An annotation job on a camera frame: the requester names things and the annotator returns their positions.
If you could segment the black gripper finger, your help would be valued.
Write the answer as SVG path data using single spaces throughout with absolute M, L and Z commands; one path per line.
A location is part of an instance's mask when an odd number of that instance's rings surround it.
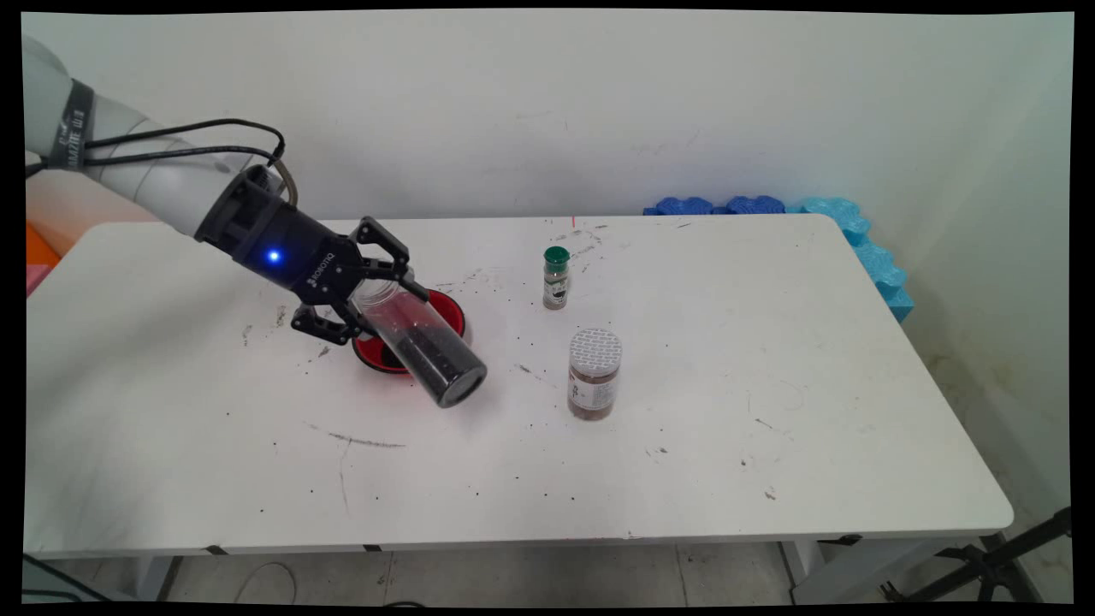
M 395 281 L 411 295 L 418 297 L 424 303 L 429 300 L 428 289 L 415 280 L 411 272 L 410 251 L 394 234 L 381 225 L 371 216 L 364 216 L 358 226 L 351 231 L 351 241 L 361 246 L 379 246 L 390 257 L 390 260 L 358 257 L 351 266 L 351 274 L 361 280 Z
M 376 336 L 371 324 L 364 319 L 364 315 L 351 301 L 335 301 L 328 309 L 332 309 L 341 321 L 323 318 L 318 315 L 315 305 L 301 303 L 293 312 L 291 328 L 336 346 L 347 346 L 360 338 L 368 339 Z

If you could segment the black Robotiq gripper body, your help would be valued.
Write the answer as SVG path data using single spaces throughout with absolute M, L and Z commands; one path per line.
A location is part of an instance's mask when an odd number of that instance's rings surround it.
M 293 293 L 306 305 L 344 303 L 364 280 L 359 249 L 270 187 L 263 165 L 239 172 L 197 228 L 196 241 Z

